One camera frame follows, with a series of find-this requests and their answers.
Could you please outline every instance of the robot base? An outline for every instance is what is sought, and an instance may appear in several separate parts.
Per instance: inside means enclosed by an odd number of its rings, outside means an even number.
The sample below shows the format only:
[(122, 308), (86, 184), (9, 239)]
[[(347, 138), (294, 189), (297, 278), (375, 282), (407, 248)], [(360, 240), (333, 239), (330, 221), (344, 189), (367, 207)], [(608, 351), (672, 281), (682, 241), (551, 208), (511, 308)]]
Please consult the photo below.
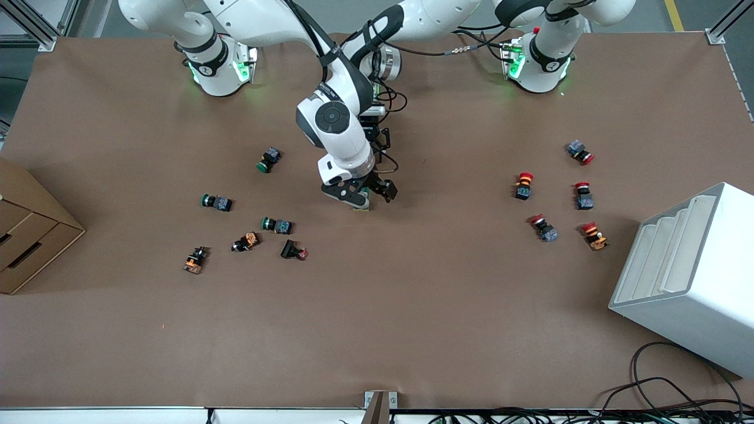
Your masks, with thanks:
[(259, 51), (236, 42), (234, 38), (227, 35), (219, 37), (228, 45), (230, 52), (225, 63), (217, 69), (217, 73), (214, 76), (205, 76), (202, 75), (201, 66), (199, 69), (194, 69), (189, 64), (188, 68), (194, 74), (194, 82), (199, 84), (205, 93), (210, 96), (224, 97), (235, 93), (247, 82), (253, 82)]
[(504, 51), (503, 57), (512, 59), (512, 63), (503, 62), (503, 73), (521, 88), (532, 93), (547, 93), (553, 90), (560, 80), (566, 77), (566, 70), (571, 64), (568, 59), (564, 65), (555, 72), (545, 72), (539, 63), (532, 59), (529, 44), (534, 38), (534, 33), (525, 34), (522, 38), (510, 41), (511, 51)]

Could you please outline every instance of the green led light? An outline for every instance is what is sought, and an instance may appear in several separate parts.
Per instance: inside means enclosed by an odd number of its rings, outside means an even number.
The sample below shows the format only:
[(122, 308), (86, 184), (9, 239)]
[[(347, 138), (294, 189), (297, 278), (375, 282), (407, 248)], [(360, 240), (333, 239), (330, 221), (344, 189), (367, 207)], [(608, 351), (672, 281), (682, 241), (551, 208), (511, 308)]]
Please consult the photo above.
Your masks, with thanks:
[(191, 74), (194, 76), (194, 82), (199, 84), (199, 78), (196, 76), (196, 71), (194, 71), (194, 67), (189, 63), (188, 68), (191, 70)]
[(563, 72), (560, 74), (560, 79), (563, 79), (566, 77), (566, 72), (568, 71), (568, 65), (571, 64), (571, 58), (569, 57), (568, 60), (565, 62), (565, 65), (563, 65)]
[(510, 65), (510, 70), (508, 71), (508, 75), (510, 75), (511, 78), (515, 79), (518, 78), (519, 75), (521, 75), (521, 69), (523, 69), (524, 64), (526, 63), (526, 56), (523, 54), (519, 54), (516, 59), (513, 60), (513, 63)]
[(236, 74), (238, 74), (238, 79), (241, 80), (241, 82), (249, 81), (249, 67), (243, 63), (238, 63), (235, 60), (233, 61), (233, 65), (233, 69), (235, 69)]

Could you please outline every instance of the cardboard drawer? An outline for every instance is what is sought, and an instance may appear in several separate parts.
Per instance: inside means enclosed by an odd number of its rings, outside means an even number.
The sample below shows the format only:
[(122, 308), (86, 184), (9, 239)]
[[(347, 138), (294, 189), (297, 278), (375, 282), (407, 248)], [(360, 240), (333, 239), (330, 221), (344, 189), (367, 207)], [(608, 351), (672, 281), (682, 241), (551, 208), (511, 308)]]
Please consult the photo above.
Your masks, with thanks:
[(32, 212), (28, 209), (0, 200), (0, 237), (7, 234), (30, 213)]
[(33, 251), (22, 260), (13, 263), (12, 268), (7, 267), (0, 271), (0, 293), (12, 294), (19, 290), (83, 232), (66, 224), (57, 224), (52, 231), (32, 243), (35, 246)]
[(57, 222), (39, 214), (29, 214), (23, 221), (13, 227), (0, 245), (0, 272), (18, 259), (43, 235), (47, 234)]

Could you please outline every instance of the yellow floor line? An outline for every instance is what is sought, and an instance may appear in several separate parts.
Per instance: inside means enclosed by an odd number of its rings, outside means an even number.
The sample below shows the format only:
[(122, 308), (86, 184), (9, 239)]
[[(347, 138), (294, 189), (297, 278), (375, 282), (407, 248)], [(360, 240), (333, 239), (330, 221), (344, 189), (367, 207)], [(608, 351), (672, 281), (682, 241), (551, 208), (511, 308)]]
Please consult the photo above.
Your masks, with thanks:
[(678, 15), (676, 2), (674, 0), (665, 0), (665, 8), (667, 9), (667, 14), (670, 15), (670, 22), (673, 24), (673, 31), (683, 31), (683, 23), (681, 22), (680, 15)]

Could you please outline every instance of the metal frame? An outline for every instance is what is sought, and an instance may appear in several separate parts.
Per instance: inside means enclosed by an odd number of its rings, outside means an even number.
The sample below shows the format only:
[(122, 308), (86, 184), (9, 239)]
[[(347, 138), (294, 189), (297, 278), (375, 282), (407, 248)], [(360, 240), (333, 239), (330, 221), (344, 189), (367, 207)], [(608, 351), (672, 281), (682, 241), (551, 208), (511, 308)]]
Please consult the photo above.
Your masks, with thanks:
[[(64, 16), (70, 17), (78, 6), (78, 0), (72, 8), (66, 5)], [(0, 0), (0, 9), (2, 9), (18, 26), (20, 26), (29, 37), (39, 43), (39, 51), (52, 51), (55, 48), (57, 37), (61, 32), (47, 22), (42, 15), (26, 2), (26, 0)]]
[(736, 5), (724, 14), (720, 21), (718, 21), (712, 28), (704, 30), (704, 35), (707, 38), (707, 43), (710, 45), (723, 45), (725, 44), (725, 38), (723, 34), (728, 31), (738, 18), (742, 17), (749, 9), (754, 5), (754, 0), (739, 0)]

